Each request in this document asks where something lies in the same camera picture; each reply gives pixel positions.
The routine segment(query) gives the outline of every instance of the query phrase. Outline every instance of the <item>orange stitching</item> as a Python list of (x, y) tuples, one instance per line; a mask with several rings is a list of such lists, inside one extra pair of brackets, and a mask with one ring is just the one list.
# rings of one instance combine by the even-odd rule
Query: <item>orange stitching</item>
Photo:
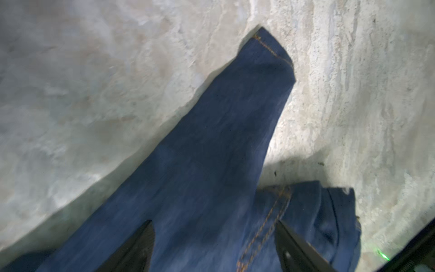
[(267, 44), (265, 44), (265, 43), (263, 43), (262, 41), (261, 41), (261, 37), (260, 36), (258, 36), (257, 34), (254, 34), (253, 36), (252, 36), (254, 39), (256, 39), (262, 46), (264, 46), (267, 50), (269, 50), (271, 53), (272, 53), (272, 55), (274, 55), (275, 57), (277, 57), (277, 58), (279, 58), (279, 59), (282, 59), (282, 60), (284, 60), (285, 62), (287, 62), (290, 66), (291, 66), (291, 68), (293, 68), (294, 69), (294, 67), (293, 67), (293, 63), (292, 62), (290, 62), (290, 61), (288, 61), (288, 60), (286, 60), (286, 59), (284, 59), (283, 57), (281, 57), (281, 56), (278, 56)]
[[(270, 187), (263, 188), (263, 191), (270, 191), (270, 192), (275, 193), (277, 195), (281, 193), (280, 191), (276, 190), (275, 188), (270, 188)], [(291, 198), (291, 193), (282, 192), (282, 195), (286, 196), (287, 198)]]
[(273, 232), (273, 230), (275, 229), (275, 224), (278, 221), (278, 219), (283, 215), (283, 213), (285, 212), (286, 208), (287, 208), (287, 204), (290, 201), (290, 198), (287, 197), (287, 201), (284, 204), (284, 206), (281, 208), (281, 210), (279, 211), (277, 217), (275, 218), (272, 226), (269, 228), (268, 232), (266, 233), (266, 236), (263, 238), (263, 240), (261, 241), (261, 244), (258, 246), (258, 249), (251, 255), (251, 257), (249, 258), (249, 261), (247, 264), (242, 264), (240, 262), (237, 262), (237, 272), (245, 272), (246, 269), (248, 268), (248, 266), (252, 263), (252, 261), (254, 260), (254, 257), (258, 254), (258, 252), (261, 250), (263, 244), (267, 241), (267, 239), (269, 238), (270, 234)]
[(258, 229), (258, 231), (255, 234), (254, 238), (251, 240), (251, 242), (249, 243), (248, 247), (245, 249), (245, 251), (243, 252), (242, 256), (239, 258), (239, 261), (243, 259), (243, 257), (246, 255), (246, 253), (248, 252), (248, 250), (251, 247), (251, 245), (254, 243), (255, 239), (260, 235), (260, 232), (263, 230), (264, 225), (266, 225), (266, 222), (268, 221), (269, 217), (272, 215), (273, 209), (275, 208), (276, 204), (279, 201), (279, 198), (281, 197), (281, 193), (278, 196), (278, 198), (275, 200), (275, 203), (272, 205), (272, 208), (270, 209), (268, 215), (266, 216), (266, 219), (264, 220), (264, 222), (261, 225), (261, 227)]

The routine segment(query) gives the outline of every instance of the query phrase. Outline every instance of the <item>jeans leg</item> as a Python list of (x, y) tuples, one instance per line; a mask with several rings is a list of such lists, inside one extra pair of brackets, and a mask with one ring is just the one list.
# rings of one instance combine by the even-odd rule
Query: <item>jeans leg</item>
[(234, 270), (269, 141), (294, 83), (291, 59), (261, 28), (37, 271), (94, 271), (146, 220), (156, 232), (151, 271)]
[(0, 272), (33, 272), (53, 253), (53, 251), (54, 250), (46, 250), (25, 254), (14, 260), (5, 268), (0, 269)]
[(310, 181), (257, 191), (237, 272), (282, 272), (273, 235), (279, 219), (335, 270), (355, 270), (361, 230), (353, 190), (323, 188), (320, 182)]

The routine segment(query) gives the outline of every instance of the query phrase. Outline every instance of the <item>green led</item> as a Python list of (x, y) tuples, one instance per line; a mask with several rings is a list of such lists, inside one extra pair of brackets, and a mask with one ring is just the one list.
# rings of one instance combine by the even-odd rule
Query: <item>green led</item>
[(384, 253), (382, 253), (379, 249), (378, 249), (378, 253), (380, 256), (382, 256), (382, 258), (384, 258), (385, 260), (389, 261), (390, 258), (387, 257), (387, 255), (385, 255)]

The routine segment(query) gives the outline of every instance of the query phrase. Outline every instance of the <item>denim seam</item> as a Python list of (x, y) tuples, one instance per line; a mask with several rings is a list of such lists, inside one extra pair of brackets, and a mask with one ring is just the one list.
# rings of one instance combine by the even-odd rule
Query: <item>denim seam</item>
[[(283, 196), (285, 198), (285, 202), (281, 208), (281, 210), (278, 212), (274, 222), (272, 223), (272, 225), (270, 226), (268, 232), (266, 233), (266, 235), (264, 236), (263, 240), (261, 241), (260, 245), (258, 246), (258, 248), (252, 253), (251, 257), (249, 258), (249, 261), (247, 263), (242, 263), (242, 258), (246, 255), (249, 247), (254, 243), (255, 239), (259, 236), (260, 231), (262, 230), (262, 228), (264, 227), (266, 221), (268, 220), (268, 218), (266, 218), (266, 221), (263, 223), (263, 225), (260, 227), (260, 229), (258, 230), (257, 234), (255, 235), (254, 239), (252, 239), (252, 241), (250, 242), (248, 248), (245, 250), (245, 252), (243, 253), (242, 257), (240, 257), (239, 261), (237, 262), (237, 272), (245, 272), (246, 269), (248, 268), (248, 266), (253, 262), (254, 257), (260, 252), (261, 248), (263, 247), (264, 243), (268, 240), (269, 236), (272, 234), (272, 232), (275, 230), (275, 224), (276, 222), (284, 215), (284, 213), (287, 210), (288, 204), (290, 202), (290, 198), (291, 198), (291, 192), (285, 192), (286, 186), (283, 187), (283, 189), (281, 190), (280, 194), (278, 195), (277, 201), (279, 201), (281, 199), (281, 196)], [(272, 210), (274, 209), (274, 206), (277, 202), (274, 203), (274, 205), (272, 206), (268, 217), (270, 216), (270, 213), (272, 212)]]
[(276, 195), (282, 194), (282, 195), (286, 196), (287, 198), (291, 197), (291, 192), (290, 193), (286, 192), (286, 191), (280, 192), (276, 188), (266, 187), (266, 188), (263, 189), (263, 191), (270, 191), (272, 193), (275, 193)]
[(275, 203), (272, 205), (272, 208), (270, 209), (268, 215), (266, 216), (266, 219), (264, 220), (263, 224), (261, 225), (261, 227), (258, 229), (257, 233), (255, 234), (255, 236), (252, 238), (251, 242), (248, 244), (248, 246), (246, 247), (245, 251), (243, 252), (242, 256), (239, 258), (239, 262), (241, 262), (241, 260), (245, 257), (245, 255), (247, 254), (249, 248), (252, 246), (252, 244), (255, 242), (255, 240), (258, 238), (258, 236), (260, 235), (261, 231), (263, 230), (264, 226), (266, 225), (269, 217), (272, 215), (273, 210), (275, 209), (275, 206), (278, 204), (279, 199), (282, 195), (282, 193), (284, 192), (285, 187), (283, 187), (283, 189), (281, 190), (281, 192), (278, 195), (278, 198), (275, 200)]
[(335, 256), (337, 255), (338, 246), (340, 245), (340, 235), (339, 235), (340, 231), (338, 228), (337, 212), (335, 211), (334, 201), (332, 200), (331, 192), (329, 190), (327, 190), (327, 192), (328, 192), (329, 198), (330, 198), (331, 203), (332, 203), (332, 211), (334, 212), (334, 216), (335, 216), (335, 227), (337, 228), (337, 234), (338, 234), (337, 235), (337, 244), (335, 245), (335, 253), (334, 253), (334, 256), (332, 256), (331, 261), (330, 261), (330, 263), (332, 264), (334, 259), (335, 259)]
[(273, 51), (272, 50), (272, 48), (270, 48), (267, 44), (265, 44), (262, 40), (261, 40), (261, 37), (260, 36), (258, 36), (257, 34), (254, 34), (253, 36), (252, 36), (252, 38), (254, 38), (254, 39), (256, 39), (264, 48), (266, 48), (267, 50), (269, 50), (271, 53), (272, 53), (272, 55), (274, 55), (275, 57), (277, 57), (277, 58), (279, 58), (279, 59), (282, 59), (283, 61), (285, 61), (285, 62), (287, 62), (287, 64), (288, 65), (290, 65), (290, 67), (292, 68), (292, 69), (294, 69), (294, 67), (293, 67), (293, 63), (291, 62), (291, 61), (288, 61), (288, 60), (286, 60), (286, 59), (284, 59), (283, 57), (281, 57), (281, 56), (278, 56), (278, 54), (276, 54), (275, 53), (275, 51)]

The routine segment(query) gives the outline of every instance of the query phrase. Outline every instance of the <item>folded jeans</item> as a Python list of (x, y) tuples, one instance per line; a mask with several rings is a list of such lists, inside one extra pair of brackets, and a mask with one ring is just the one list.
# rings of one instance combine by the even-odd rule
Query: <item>folded jeans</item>
[(360, 230), (352, 190), (319, 182), (257, 190), (294, 84), (290, 57), (261, 28), (115, 193), (59, 249), (21, 271), (93, 272), (147, 220), (152, 272), (280, 271), (271, 238), (280, 218), (336, 270), (353, 271)]

